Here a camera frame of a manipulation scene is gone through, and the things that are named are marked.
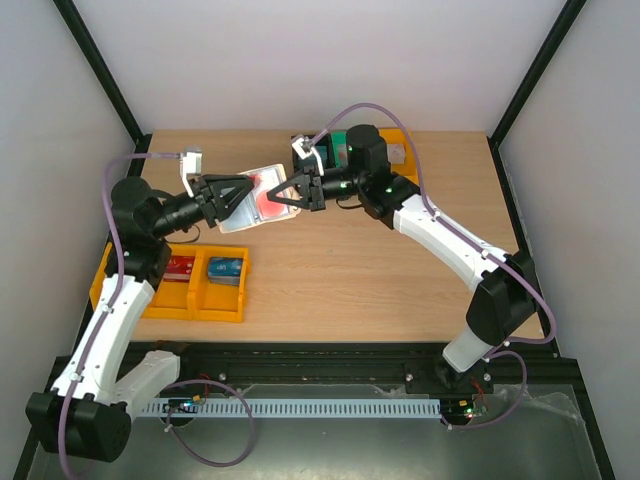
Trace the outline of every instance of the yellow tray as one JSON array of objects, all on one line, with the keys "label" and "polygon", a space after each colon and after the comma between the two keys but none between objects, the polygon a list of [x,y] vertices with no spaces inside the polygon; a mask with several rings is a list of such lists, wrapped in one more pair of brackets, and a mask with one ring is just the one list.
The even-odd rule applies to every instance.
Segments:
[{"label": "yellow tray", "polygon": [[402,130],[399,128],[381,128],[380,136],[384,138],[387,143],[400,143],[404,145],[405,159],[403,164],[392,164],[391,171],[407,177],[416,185],[419,185],[418,171],[416,169],[416,159],[413,157],[413,152],[409,147],[409,142],[404,138]]},{"label": "yellow tray", "polygon": [[[249,249],[244,247],[218,247],[214,245],[172,245],[174,256],[195,257],[189,282],[160,282],[158,291],[142,314],[142,318],[174,318],[178,320],[205,320],[213,322],[242,322],[247,275],[251,271]],[[111,244],[102,255],[98,272],[91,284],[89,297],[93,308],[100,300],[104,268]],[[207,266],[212,257],[241,258],[240,285],[219,285],[209,282]]]}]

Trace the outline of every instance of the black frame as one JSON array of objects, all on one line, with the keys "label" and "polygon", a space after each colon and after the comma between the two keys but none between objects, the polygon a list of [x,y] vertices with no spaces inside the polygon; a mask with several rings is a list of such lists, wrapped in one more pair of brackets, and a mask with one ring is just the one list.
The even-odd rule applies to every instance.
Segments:
[{"label": "black frame", "polygon": [[[73,1],[53,0],[53,2],[131,136],[136,146],[135,151],[147,152],[152,136],[143,134],[140,129]],[[518,247],[526,252],[529,252],[529,246],[500,156],[500,145],[585,3],[586,0],[566,1],[494,133],[487,138]],[[127,175],[140,176],[143,167],[144,160],[134,160]],[[93,309],[88,302],[76,346],[92,314]],[[540,320],[543,330],[545,333],[548,332],[549,321],[543,313],[540,314]],[[373,377],[376,378],[376,383],[405,383],[407,388],[418,393],[421,388],[420,382],[415,380],[407,382],[406,374],[409,371],[415,372],[415,368],[419,365],[431,365],[435,356],[442,352],[444,345],[437,342],[415,344],[199,343],[193,345],[174,343],[172,347],[188,350],[190,369],[195,365],[199,371],[224,373],[227,381],[239,385],[243,383],[291,384],[292,382],[371,383],[370,378]],[[135,366],[145,352],[154,346],[157,345],[146,342],[131,343],[123,361],[121,375]],[[573,387],[602,478],[615,478],[577,361],[562,358],[555,340],[549,345],[518,345],[513,349],[519,352],[527,362],[529,383],[569,384]],[[47,389],[68,360],[69,357],[56,359],[47,382]],[[489,368],[496,383],[521,381],[520,365],[513,359],[496,359]],[[14,474],[14,480],[25,480],[28,477],[36,448],[37,439],[31,431]]]}]

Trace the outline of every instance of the small box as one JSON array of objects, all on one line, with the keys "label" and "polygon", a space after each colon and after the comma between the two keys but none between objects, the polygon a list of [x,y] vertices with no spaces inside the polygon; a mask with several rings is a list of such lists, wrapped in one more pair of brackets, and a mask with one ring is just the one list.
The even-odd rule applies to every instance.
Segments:
[{"label": "small box", "polygon": [[185,282],[189,283],[191,272],[196,257],[183,257],[172,255],[167,265],[167,271],[162,277],[165,282]]}]

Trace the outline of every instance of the wooden table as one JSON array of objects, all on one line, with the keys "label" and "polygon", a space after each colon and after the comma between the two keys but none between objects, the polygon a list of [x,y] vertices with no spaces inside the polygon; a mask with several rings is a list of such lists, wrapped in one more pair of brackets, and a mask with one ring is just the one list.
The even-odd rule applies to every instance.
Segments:
[{"label": "wooden table", "polygon": [[[297,132],[159,131],[149,151],[197,145],[203,173],[283,163],[289,174],[292,133]],[[416,132],[414,138],[436,204],[486,241],[515,252],[485,135]],[[153,188],[184,191],[177,162],[147,161],[142,177]],[[362,210],[331,203],[325,211],[303,211],[292,220],[226,235],[200,227],[200,243],[249,247],[253,268],[244,323],[142,319],[134,340],[448,341],[465,325],[471,293],[462,281],[423,247]],[[536,317],[519,334],[539,337],[539,330]]]}]

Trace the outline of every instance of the purple cable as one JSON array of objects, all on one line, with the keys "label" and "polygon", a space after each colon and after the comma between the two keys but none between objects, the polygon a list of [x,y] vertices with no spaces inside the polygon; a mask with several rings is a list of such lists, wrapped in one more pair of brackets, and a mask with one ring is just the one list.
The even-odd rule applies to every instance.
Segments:
[{"label": "purple cable", "polygon": [[[179,159],[179,153],[133,153],[130,155],[124,155],[122,157],[115,158],[111,160],[106,168],[104,169],[104,173],[102,175],[102,205],[104,207],[105,214],[107,215],[107,223],[109,224],[109,231],[111,232],[111,237],[113,238],[113,246],[116,250],[116,258],[118,259],[118,280],[116,282],[116,288],[113,291],[113,294],[109,298],[107,305],[109,308],[112,308],[116,303],[118,295],[120,295],[120,291],[122,290],[122,283],[124,281],[124,252],[122,251],[122,244],[120,243],[120,236],[118,235],[118,230],[116,228],[115,221],[113,219],[113,212],[111,211],[111,202],[109,199],[109,192],[107,191],[107,185],[109,184],[109,178],[111,170],[114,165],[122,163],[124,161],[133,160],[136,158],[175,158]],[[78,359],[78,365],[76,366],[75,373],[81,375],[84,370],[84,365],[89,357],[89,353],[91,352],[91,347],[93,346],[98,334],[100,333],[100,329],[104,324],[105,319],[107,318],[108,312],[103,312],[98,321],[96,322],[95,328],[91,331],[89,338],[87,339],[87,343],[85,344],[84,349],[82,350],[82,354]],[[60,410],[60,422],[58,423],[58,454],[60,456],[60,466],[62,467],[62,471],[66,475],[69,480],[76,480],[82,478],[89,469],[85,470],[80,474],[76,474],[71,470],[71,465],[69,465],[69,458],[67,457],[67,446],[65,440],[65,433],[67,429],[67,416],[69,415],[69,407],[71,405],[71,399],[73,398],[73,394],[76,391],[76,387],[78,386],[78,381],[74,380],[71,382],[69,389],[67,390],[67,394],[64,397],[62,402],[62,409]]]},{"label": "purple cable", "polygon": [[526,392],[526,389],[527,389],[527,365],[524,363],[524,359],[519,354],[517,354],[512,350],[504,350],[502,352],[497,352],[489,355],[487,358],[494,359],[498,357],[505,357],[508,355],[511,355],[512,357],[516,357],[520,362],[520,365],[522,366],[522,385],[520,387],[520,392],[518,393],[518,396],[516,397],[515,401],[509,406],[509,408],[507,408],[507,410],[502,415],[494,418],[493,420],[489,420],[488,422],[478,423],[474,425],[451,425],[449,422],[447,422],[447,420],[444,417],[442,417],[441,418],[442,423],[444,423],[447,426],[447,428],[450,428],[451,430],[477,430],[478,428],[489,427],[491,425],[495,425],[497,423],[502,422],[505,418],[511,415],[511,413],[518,407],[518,405],[520,405],[520,402],[522,402],[522,399],[524,398],[524,393]]},{"label": "purple cable", "polygon": [[166,427],[167,429],[165,431],[169,432],[171,436],[175,440],[177,440],[177,442],[180,444],[180,446],[182,446],[184,451],[187,452],[187,455],[189,455],[191,458],[197,460],[200,463],[203,463],[209,467],[233,467],[234,465],[238,465],[240,462],[242,462],[245,458],[249,456],[249,454],[251,453],[251,450],[253,450],[253,447],[255,446],[255,443],[256,443],[256,422],[255,422],[255,419],[253,418],[251,407],[247,403],[246,399],[238,391],[234,390],[228,385],[225,385],[224,383],[215,382],[213,380],[200,380],[200,379],[185,380],[182,382],[172,383],[171,385],[167,386],[165,390],[168,390],[170,388],[184,387],[185,385],[194,385],[194,384],[205,384],[205,385],[212,385],[214,387],[222,388],[223,390],[231,393],[238,400],[240,400],[240,402],[244,406],[245,411],[247,412],[247,417],[249,418],[249,440],[247,441],[246,447],[244,447],[244,450],[238,456],[238,458],[231,460],[230,462],[214,462],[212,460],[207,460],[206,458],[201,457],[196,452],[194,452],[186,443],[184,443],[184,440],[180,438],[180,436],[178,435],[178,432],[176,432],[175,429],[173,428],[173,425],[171,425],[171,415],[173,414],[173,411],[175,409],[171,409],[167,413],[167,419],[165,422],[167,425]]},{"label": "purple cable", "polygon": [[[333,126],[336,123],[338,123],[345,115],[353,112],[354,110],[357,110],[358,108],[372,108],[374,110],[378,110],[384,113],[385,115],[387,115],[391,120],[394,121],[397,127],[404,134],[407,140],[407,143],[409,144],[409,148],[411,149],[411,153],[413,154],[413,158],[415,159],[416,169],[418,171],[418,179],[420,183],[420,194],[422,195],[422,202],[424,203],[424,208],[427,210],[429,215],[436,217],[436,221],[440,222],[449,232],[453,233],[456,237],[458,237],[460,240],[466,243],[469,247],[473,248],[476,252],[482,254],[482,252],[484,251],[484,248],[481,245],[478,245],[472,239],[467,237],[464,233],[460,232],[454,225],[447,222],[442,216],[435,215],[438,210],[435,204],[431,201],[431,199],[427,195],[427,189],[424,183],[424,177],[422,175],[422,167],[420,165],[420,160],[418,157],[418,149],[416,148],[416,145],[413,142],[411,135],[409,135],[409,131],[402,124],[400,119],[398,119],[398,117],[396,117],[393,113],[391,113],[386,108],[380,105],[377,105],[375,103],[356,103],[354,105],[351,105],[350,107],[345,108],[342,112],[336,115],[333,118],[333,120],[331,120],[327,124],[327,126],[324,129],[322,129],[320,133],[318,133],[315,137],[313,137],[311,139],[311,144],[316,145],[320,141],[320,139],[324,137],[327,133],[329,133],[329,130],[331,130],[331,128],[333,128]],[[549,305],[547,305],[547,302],[545,302],[542,296],[536,291],[535,288],[533,288],[533,286],[529,282],[527,282],[518,272],[512,269],[504,261],[500,260],[499,258],[497,258],[495,255],[492,255],[491,253],[487,255],[487,258],[492,262],[494,262],[496,265],[498,265],[500,268],[502,268],[505,272],[511,275],[520,285],[522,285],[524,289],[529,293],[529,295],[531,295],[535,299],[535,301],[538,302],[538,305],[540,305],[540,307],[544,310],[544,312],[547,314],[547,317],[549,319],[549,334],[546,337],[544,338],[509,337],[508,341],[529,343],[529,344],[536,344],[536,345],[541,345],[541,344],[549,343],[550,341],[552,341],[556,336],[556,330],[557,330],[556,317],[553,315],[553,312],[551,311],[551,308],[549,307]],[[502,345],[503,344],[500,344],[492,348],[487,353],[487,355],[491,355],[495,353],[500,347],[502,347]]]}]

